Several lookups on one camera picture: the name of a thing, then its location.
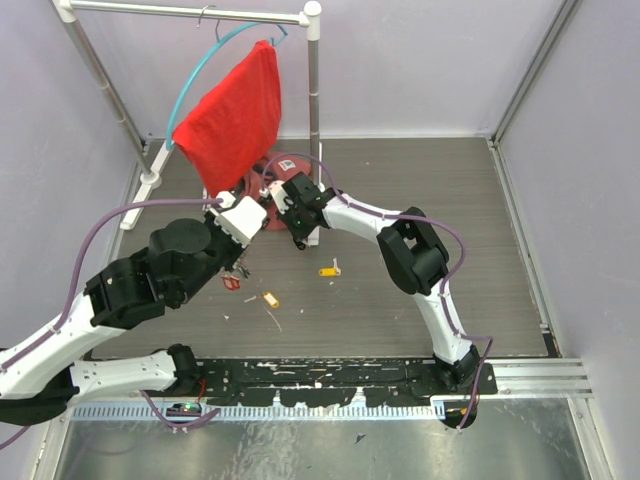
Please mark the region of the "keyring with tagged keys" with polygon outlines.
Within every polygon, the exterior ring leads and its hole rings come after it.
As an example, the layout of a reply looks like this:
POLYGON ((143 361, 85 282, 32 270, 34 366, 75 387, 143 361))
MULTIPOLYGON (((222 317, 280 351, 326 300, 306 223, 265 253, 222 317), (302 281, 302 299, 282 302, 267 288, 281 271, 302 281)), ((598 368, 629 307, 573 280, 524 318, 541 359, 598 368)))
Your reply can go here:
POLYGON ((242 255, 230 268, 223 268, 220 272, 224 287, 229 291, 236 291, 243 281, 250 278, 246 256, 242 255))

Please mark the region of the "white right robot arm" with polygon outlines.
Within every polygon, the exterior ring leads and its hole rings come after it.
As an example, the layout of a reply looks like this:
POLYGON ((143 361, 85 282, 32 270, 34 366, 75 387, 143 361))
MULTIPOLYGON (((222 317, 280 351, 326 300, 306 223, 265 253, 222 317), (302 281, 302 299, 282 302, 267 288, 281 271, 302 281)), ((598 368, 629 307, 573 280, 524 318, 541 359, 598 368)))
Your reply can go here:
POLYGON ((306 175, 267 187, 278 218, 301 243, 317 228, 352 233, 377 245, 393 284, 416 303, 430 333, 438 379, 444 390, 459 394, 479 390, 484 359, 465 331, 449 280, 449 253, 418 208, 404 212, 360 202, 336 188, 321 190, 306 175))

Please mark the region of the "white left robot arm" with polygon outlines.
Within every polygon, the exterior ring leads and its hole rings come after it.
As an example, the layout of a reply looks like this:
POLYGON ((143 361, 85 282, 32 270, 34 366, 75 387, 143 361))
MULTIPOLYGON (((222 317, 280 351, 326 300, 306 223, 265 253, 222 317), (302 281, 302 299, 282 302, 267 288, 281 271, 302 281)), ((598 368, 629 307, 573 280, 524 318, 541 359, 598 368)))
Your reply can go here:
POLYGON ((111 262, 73 301, 62 326, 50 323, 32 350, 1 354, 1 420, 32 426, 69 407, 134 391, 188 396, 201 369, 191 348, 174 344, 125 360, 84 361, 82 355, 191 300, 221 270, 231 270, 257 230, 245 221, 206 214, 154 231, 148 247, 111 262))

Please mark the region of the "dark red crumpled shirt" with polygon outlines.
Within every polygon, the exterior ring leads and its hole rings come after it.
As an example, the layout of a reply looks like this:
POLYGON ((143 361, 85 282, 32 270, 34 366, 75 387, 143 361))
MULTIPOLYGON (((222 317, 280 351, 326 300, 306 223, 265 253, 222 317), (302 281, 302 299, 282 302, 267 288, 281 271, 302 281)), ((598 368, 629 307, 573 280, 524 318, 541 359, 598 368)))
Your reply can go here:
POLYGON ((229 206, 241 203, 241 211, 254 214, 258 207, 266 213, 262 214, 261 228, 267 230, 282 230, 286 226, 277 219, 277 207, 268 201, 262 205, 260 189, 262 181, 268 186, 275 181, 285 182, 298 173, 309 175, 311 165, 299 155, 282 154, 269 151, 258 159, 252 166, 249 161, 236 162, 232 157, 226 158, 222 154, 204 156, 194 163, 209 194, 222 194, 229 206))

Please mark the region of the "bright red shirt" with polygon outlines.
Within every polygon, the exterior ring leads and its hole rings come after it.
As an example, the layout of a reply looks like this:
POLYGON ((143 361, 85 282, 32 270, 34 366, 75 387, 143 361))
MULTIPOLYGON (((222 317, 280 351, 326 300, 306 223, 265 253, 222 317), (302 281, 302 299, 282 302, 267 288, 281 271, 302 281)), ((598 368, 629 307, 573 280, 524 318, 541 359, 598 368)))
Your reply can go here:
POLYGON ((201 98, 174 130, 172 140, 195 169, 195 162, 212 154, 249 161, 252 166, 274 145, 281 117, 276 50, 259 41, 201 98))

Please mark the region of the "silver white clothes rack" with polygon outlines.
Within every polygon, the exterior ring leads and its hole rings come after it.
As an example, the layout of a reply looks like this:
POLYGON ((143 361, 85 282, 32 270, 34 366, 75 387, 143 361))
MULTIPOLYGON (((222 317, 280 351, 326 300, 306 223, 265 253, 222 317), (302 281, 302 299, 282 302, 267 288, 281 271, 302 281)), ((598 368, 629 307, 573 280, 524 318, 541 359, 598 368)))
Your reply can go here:
POLYGON ((237 187, 252 173, 257 163, 274 152, 279 141, 284 89, 274 80, 279 72, 277 48, 296 25, 305 28, 309 58, 309 156, 321 159, 319 113, 319 41, 322 7, 309 1, 298 14, 219 11, 206 5, 186 8, 160 5, 121 4, 104 1, 56 1, 53 4, 62 22, 70 32, 74 44, 87 59, 99 86, 111 100, 118 120, 134 143, 134 152, 142 165, 140 185, 132 201, 134 208, 122 214, 120 227, 131 230, 145 212, 143 202, 152 198, 162 184, 162 171, 174 152, 181 153, 195 169, 201 186, 199 198, 211 199, 223 190, 237 187), (132 124, 120 97, 115 94, 100 59, 79 24, 77 10, 95 10, 117 13, 194 17, 197 20, 216 18, 236 20, 239 27, 217 38, 215 44, 185 82, 168 119, 164 144, 159 148, 152 164, 146 162, 142 137, 132 124), (216 82, 190 111, 184 111, 193 83, 217 52, 236 36, 271 23, 279 34, 257 41, 247 55, 224 77, 216 82))

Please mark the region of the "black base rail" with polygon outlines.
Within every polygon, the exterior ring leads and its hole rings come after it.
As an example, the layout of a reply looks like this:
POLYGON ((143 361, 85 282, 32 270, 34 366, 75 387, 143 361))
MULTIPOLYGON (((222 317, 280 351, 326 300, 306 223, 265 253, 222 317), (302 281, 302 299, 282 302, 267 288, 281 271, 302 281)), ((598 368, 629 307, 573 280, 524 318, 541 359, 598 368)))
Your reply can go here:
POLYGON ((150 390, 152 397, 195 398, 212 406, 309 408, 347 406, 358 393, 369 408, 427 406, 438 395, 468 395, 471 378, 455 386, 428 358, 201 359, 189 390, 150 390))

